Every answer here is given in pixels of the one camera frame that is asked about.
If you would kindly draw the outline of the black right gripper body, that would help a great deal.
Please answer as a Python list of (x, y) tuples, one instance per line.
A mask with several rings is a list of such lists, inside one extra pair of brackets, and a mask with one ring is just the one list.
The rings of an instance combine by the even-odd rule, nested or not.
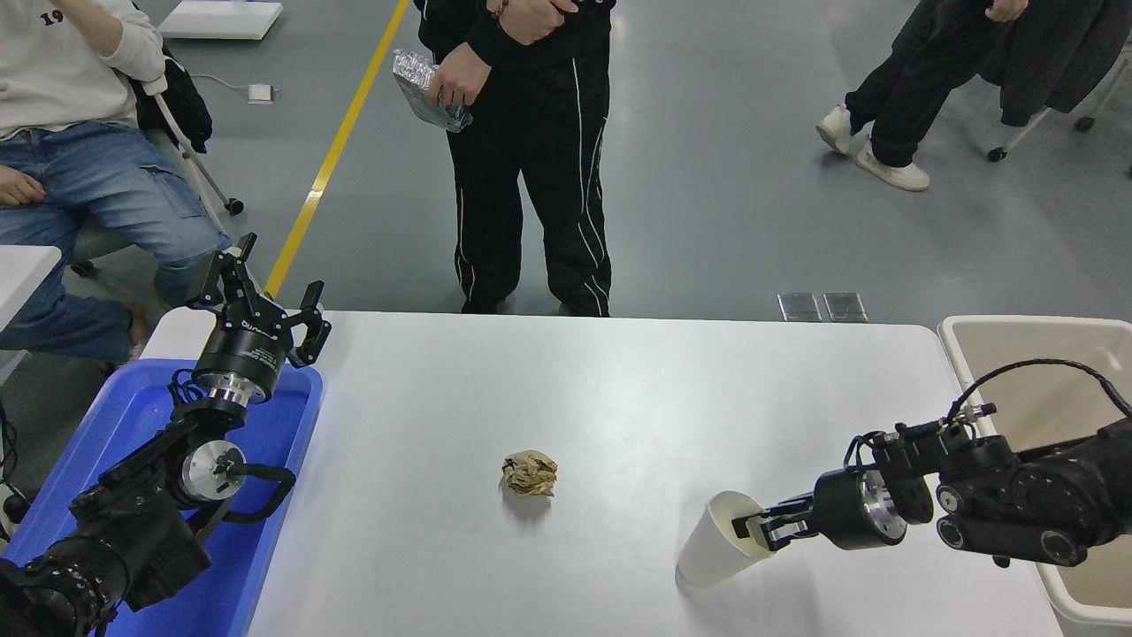
[(822, 474), (814, 487), (814, 531), (844, 551), (876, 546), (864, 479), (864, 472), (837, 470)]

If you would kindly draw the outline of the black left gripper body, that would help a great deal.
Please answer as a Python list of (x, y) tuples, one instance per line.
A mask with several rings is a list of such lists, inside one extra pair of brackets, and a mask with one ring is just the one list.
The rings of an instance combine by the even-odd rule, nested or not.
[(283, 332), (260, 332), (250, 322), (228, 321), (218, 316), (201, 358), (192, 370), (194, 384), (215, 387), (224, 375), (252, 384), (259, 391), (274, 391), (294, 339)]

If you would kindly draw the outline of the person's right hand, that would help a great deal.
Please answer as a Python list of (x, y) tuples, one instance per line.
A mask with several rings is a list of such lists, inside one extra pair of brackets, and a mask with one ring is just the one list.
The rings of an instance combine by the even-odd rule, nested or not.
[(492, 66), (473, 48), (461, 43), (441, 60), (428, 88), (430, 104), (437, 106), (471, 106), (475, 104)]

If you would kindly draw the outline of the person's left hand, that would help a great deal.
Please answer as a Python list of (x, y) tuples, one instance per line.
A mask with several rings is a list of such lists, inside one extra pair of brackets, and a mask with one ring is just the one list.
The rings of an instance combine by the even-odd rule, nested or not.
[(501, 1), (494, 11), (501, 31), (522, 48), (550, 36), (565, 16), (578, 12), (574, 1)]

